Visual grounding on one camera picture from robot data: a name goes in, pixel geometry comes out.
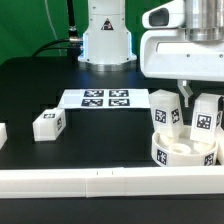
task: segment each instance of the black cable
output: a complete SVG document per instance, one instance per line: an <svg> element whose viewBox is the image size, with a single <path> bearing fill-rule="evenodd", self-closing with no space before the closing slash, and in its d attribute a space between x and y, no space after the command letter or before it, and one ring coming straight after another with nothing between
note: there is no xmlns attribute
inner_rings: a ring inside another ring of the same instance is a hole
<svg viewBox="0 0 224 224"><path fill-rule="evenodd" d="M35 51L32 54L32 57L36 57L40 52L42 52L45 49L48 49L48 47L50 47L50 46L53 46L53 45L59 44L59 43L66 43L66 42L69 42L69 39L59 39L59 40L52 41L48 44L45 44L44 46L40 47L37 51Z"/></svg>
<svg viewBox="0 0 224 224"><path fill-rule="evenodd" d="M75 16L74 16L72 0L67 0L67 8L68 8L68 22L69 22L69 26L75 26Z"/></svg>
<svg viewBox="0 0 224 224"><path fill-rule="evenodd" d="M32 56L32 57L36 57L38 54L40 54L41 52L43 51L49 51L49 50L67 50L69 49L69 47L49 47L49 48L43 48L40 52L38 52L35 56Z"/></svg>
<svg viewBox="0 0 224 224"><path fill-rule="evenodd" d="M146 4L147 10L150 10L150 8L149 8L149 1L148 0L145 0L145 4Z"/></svg>

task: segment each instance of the cylindrical object with tag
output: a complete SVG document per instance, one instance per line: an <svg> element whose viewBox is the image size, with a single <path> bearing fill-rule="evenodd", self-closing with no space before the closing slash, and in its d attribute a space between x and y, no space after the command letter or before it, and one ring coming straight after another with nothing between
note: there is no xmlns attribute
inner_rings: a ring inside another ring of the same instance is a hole
<svg viewBox="0 0 224 224"><path fill-rule="evenodd" d="M189 41L224 38L224 0L186 0L185 10Z"/></svg>

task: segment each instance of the black and white pattern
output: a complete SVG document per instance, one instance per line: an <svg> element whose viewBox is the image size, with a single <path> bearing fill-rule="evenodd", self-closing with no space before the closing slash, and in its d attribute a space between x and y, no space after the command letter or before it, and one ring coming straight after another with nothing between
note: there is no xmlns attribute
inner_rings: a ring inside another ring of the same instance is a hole
<svg viewBox="0 0 224 224"><path fill-rule="evenodd" d="M62 120L61 120L61 117L57 120L57 128L58 128L58 131L62 128Z"/></svg>
<svg viewBox="0 0 224 224"><path fill-rule="evenodd" d="M212 124L212 116L198 114L197 128L210 130Z"/></svg>
<svg viewBox="0 0 224 224"><path fill-rule="evenodd" d="M84 99L82 101L82 107L102 107L102 99Z"/></svg>
<svg viewBox="0 0 224 224"><path fill-rule="evenodd" d="M211 166L214 163L214 153L208 155L205 157L205 166Z"/></svg>
<svg viewBox="0 0 224 224"><path fill-rule="evenodd" d="M171 112L172 114L172 120L173 120L173 124L177 123L178 121L180 121L180 113L179 113L179 110L176 109L176 110L173 110Z"/></svg>
<svg viewBox="0 0 224 224"><path fill-rule="evenodd" d="M110 90L109 91L110 97L129 97L128 90Z"/></svg>
<svg viewBox="0 0 224 224"><path fill-rule="evenodd" d="M84 93L84 97L103 97L103 90L86 90Z"/></svg>
<svg viewBox="0 0 224 224"><path fill-rule="evenodd" d="M166 124L166 111L156 109L155 120L160 123Z"/></svg>
<svg viewBox="0 0 224 224"><path fill-rule="evenodd" d="M220 111L217 115L216 127L218 127L221 124L221 120L222 120L222 112Z"/></svg>
<svg viewBox="0 0 224 224"><path fill-rule="evenodd" d="M44 119L52 119L52 118L55 118L55 114L44 114L43 118Z"/></svg>
<svg viewBox="0 0 224 224"><path fill-rule="evenodd" d="M110 107L119 107L119 106L130 106L129 99L109 99L109 106Z"/></svg>
<svg viewBox="0 0 224 224"><path fill-rule="evenodd" d="M161 150L157 150L157 160L163 165L167 164L167 154Z"/></svg>

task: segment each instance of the white container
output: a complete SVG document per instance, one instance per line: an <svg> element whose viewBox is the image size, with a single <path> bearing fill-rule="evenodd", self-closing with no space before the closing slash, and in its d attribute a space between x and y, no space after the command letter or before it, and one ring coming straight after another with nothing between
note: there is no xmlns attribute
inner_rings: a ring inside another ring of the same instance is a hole
<svg viewBox="0 0 224 224"><path fill-rule="evenodd" d="M200 151L194 149L194 141L190 140L190 126L184 126L178 143L165 147L159 143L159 133L152 136L152 158L160 166L210 166L215 165L218 143L211 149Z"/></svg>

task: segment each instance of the white cube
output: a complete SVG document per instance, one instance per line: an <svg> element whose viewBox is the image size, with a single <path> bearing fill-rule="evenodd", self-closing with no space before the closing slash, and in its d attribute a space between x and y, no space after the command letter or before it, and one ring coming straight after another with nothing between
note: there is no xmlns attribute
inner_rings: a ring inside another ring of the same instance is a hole
<svg viewBox="0 0 224 224"><path fill-rule="evenodd" d="M34 122L35 141L54 141L66 126L65 110L45 110Z"/></svg>
<svg viewBox="0 0 224 224"><path fill-rule="evenodd" d="M202 93L195 101L190 139L213 144L222 121L221 96Z"/></svg>
<svg viewBox="0 0 224 224"><path fill-rule="evenodd" d="M179 95L158 90L149 95L149 101L155 132L178 138L184 130Z"/></svg>
<svg viewBox="0 0 224 224"><path fill-rule="evenodd" d="M0 149L7 140L6 127L4 123L0 123Z"/></svg>

